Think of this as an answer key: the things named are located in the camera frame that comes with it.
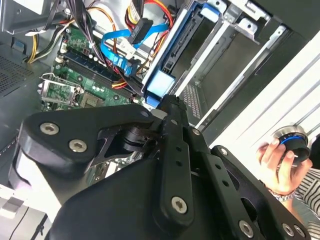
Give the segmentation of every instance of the ventilation grille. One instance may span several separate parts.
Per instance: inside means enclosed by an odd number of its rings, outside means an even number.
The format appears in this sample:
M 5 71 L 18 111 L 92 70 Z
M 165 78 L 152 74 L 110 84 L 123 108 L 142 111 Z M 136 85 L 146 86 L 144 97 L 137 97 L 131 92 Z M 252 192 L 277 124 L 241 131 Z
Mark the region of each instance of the ventilation grille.
M 192 115 L 197 119 L 201 119 L 196 87 L 188 84 L 182 93 L 184 103 L 191 109 Z
M 0 56 L 0 96 L 32 74 L 32 71 Z

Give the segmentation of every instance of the bolt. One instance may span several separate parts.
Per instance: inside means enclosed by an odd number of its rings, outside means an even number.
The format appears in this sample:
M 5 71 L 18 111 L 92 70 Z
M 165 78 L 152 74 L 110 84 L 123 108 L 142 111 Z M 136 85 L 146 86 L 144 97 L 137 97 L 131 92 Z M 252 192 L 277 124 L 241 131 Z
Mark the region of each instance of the bolt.
M 69 148 L 75 153 L 83 153 L 87 150 L 87 144 L 79 139 L 74 139 L 69 142 Z
M 59 132 L 59 127 L 52 122 L 45 122 L 40 125 L 40 130 L 47 135 L 55 135 Z
M 174 125 L 178 125 L 177 121 L 174 120 L 174 119 L 171 119 L 171 122 L 172 122 Z
M 291 227 L 289 227 L 287 224 L 282 223 L 282 227 L 290 237 L 293 237 L 295 235 L 294 231 L 292 231 Z
M 198 135 L 198 136 L 200 135 L 200 132 L 198 131 L 198 129 L 195 129 L 195 128 L 194 128 L 194 129 L 192 129 L 192 132 L 193 132 L 195 135 Z
M 294 225 L 295 230 L 298 232 L 298 234 L 301 235 L 301 237 L 305 238 L 306 234 L 304 233 L 304 231 L 301 230 L 301 228 L 297 225 Z
M 172 207 L 180 214 L 185 214 L 187 212 L 187 204 L 186 202 L 179 196 L 174 196 L 171 199 Z
M 68 14 L 68 15 L 70 15 L 70 14 L 71 14 L 71 11 L 70 11 L 70 9 L 69 9 L 69 8 L 66 8 L 66 9 L 64 10 L 64 12 L 65 12 L 65 14 Z
M 228 155 L 227 150 L 225 150 L 224 148 L 221 148 L 220 150 L 221 150 L 221 152 L 222 152 L 223 155 L 226 155 L 226 156 Z
M 241 231 L 244 233 L 244 235 L 246 235 L 248 238 L 252 239 L 254 237 L 254 231 L 246 221 L 240 220 L 239 227 Z
M 146 118 L 149 117 L 149 114 L 146 113 L 145 111 L 141 111 L 140 113 L 141 113 L 143 116 L 145 116 Z

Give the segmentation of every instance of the expansion slot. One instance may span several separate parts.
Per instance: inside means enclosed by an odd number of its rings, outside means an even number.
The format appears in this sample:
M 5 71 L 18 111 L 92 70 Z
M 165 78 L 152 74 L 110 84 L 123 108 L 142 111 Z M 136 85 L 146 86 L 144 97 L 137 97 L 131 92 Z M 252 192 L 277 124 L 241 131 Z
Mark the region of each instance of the expansion slot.
M 119 76 L 113 72 L 108 71 L 104 66 L 96 61 L 90 60 L 83 56 L 81 53 L 73 49 L 69 49 L 66 53 L 61 53 L 67 59 L 66 66 L 71 70 L 79 73 L 80 75 L 93 80 L 94 82 L 112 90 L 113 92 L 125 97 L 130 98 L 132 91 L 130 87 L 121 89 L 114 89 L 111 86 L 112 81 L 118 81 Z

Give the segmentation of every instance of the motherboard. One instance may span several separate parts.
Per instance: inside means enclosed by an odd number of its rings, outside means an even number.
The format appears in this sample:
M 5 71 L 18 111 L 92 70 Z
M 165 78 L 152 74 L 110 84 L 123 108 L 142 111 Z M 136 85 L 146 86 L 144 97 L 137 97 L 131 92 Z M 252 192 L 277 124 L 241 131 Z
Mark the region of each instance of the motherboard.
M 119 78 L 98 61 L 92 46 L 76 27 L 66 29 L 52 72 L 42 76 L 42 111 L 141 104 L 130 89 L 113 89 Z

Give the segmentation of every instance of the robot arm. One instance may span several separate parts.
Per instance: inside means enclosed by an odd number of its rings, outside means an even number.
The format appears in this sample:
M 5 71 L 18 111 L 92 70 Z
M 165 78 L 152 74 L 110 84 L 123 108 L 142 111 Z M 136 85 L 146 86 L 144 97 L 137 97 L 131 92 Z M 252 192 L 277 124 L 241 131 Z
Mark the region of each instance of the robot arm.
M 9 181 L 46 205 L 48 240 L 310 239 L 226 148 L 209 150 L 173 95 L 152 112 L 134 104 L 37 113 L 17 146 Z M 90 168 L 137 152 L 142 159 L 88 180 Z

